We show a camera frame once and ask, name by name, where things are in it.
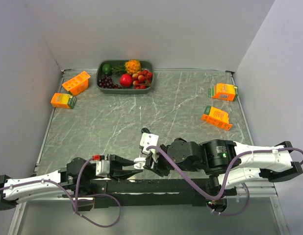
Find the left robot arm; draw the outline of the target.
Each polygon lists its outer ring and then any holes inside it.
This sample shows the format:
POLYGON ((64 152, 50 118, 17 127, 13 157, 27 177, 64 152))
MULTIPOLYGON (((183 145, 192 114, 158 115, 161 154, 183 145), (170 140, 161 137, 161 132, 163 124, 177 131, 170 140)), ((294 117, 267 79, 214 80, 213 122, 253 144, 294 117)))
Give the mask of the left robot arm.
POLYGON ((0 175, 0 211, 46 195, 85 197, 93 191, 92 180, 126 180, 141 173, 145 163, 144 157, 131 161, 114 154, 94 155, 88 160, 74 158, 66 167, 41 176, 12 179, 0 175))

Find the white earbud charging case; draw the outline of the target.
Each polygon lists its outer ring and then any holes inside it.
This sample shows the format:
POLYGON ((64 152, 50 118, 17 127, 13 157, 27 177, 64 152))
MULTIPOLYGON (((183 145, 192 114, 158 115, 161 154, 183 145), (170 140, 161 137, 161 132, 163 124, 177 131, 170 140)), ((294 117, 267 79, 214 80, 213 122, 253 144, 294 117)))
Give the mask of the white earbud charging case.
POLYGON ((141 170, 141 169, 144 169, 144 166, 146 164, 146 158, 145 157, 138 157, 138 158, 135 158, 133 160, 133 162, 134 162, 134 165, 133 165, 134 169, 141 170))

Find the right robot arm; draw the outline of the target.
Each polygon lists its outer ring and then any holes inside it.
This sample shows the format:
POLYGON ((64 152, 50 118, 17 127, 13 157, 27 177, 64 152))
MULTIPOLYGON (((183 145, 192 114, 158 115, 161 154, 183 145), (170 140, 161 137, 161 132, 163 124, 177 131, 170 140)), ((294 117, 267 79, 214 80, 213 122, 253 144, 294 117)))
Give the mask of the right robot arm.
POLYGON ((285 182, 303 174, 302 162, 291 158, 298 151, 289 141, 272 147, 252 146, 236 141, 215 139, 196 143, 182 138, 169 145, 157 145, 158 137, 145 133, 140 140, 144 168, 163 177, 174 170, 196 188, 187 172, 204 171, 210 182, 207 193, 220 195, 246 181, 267 179, 285 182))

